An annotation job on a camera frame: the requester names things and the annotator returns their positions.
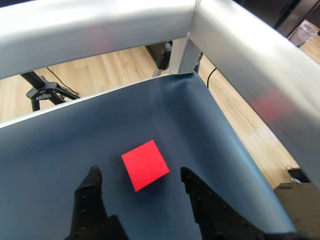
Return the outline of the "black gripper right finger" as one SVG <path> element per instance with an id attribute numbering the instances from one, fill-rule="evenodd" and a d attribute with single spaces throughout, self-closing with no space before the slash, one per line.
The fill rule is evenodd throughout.
<path id="1" fill-rule="evenodd" d="M 180 168 L 203 240 L 316 240 L 305 232 L 265 233 L 223 200 L 187 167 Z"/>

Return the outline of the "black gripper left finger taped tip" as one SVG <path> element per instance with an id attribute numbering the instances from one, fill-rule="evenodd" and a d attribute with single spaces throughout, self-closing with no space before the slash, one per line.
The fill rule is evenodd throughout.
<path id="1" fill-rule="evenodd" d="M 116 215 L 108 216 L 102 199 L 102 173 L 92 166 L 74 192 L 71 227 L 67 240 L 127 240 Z"/>

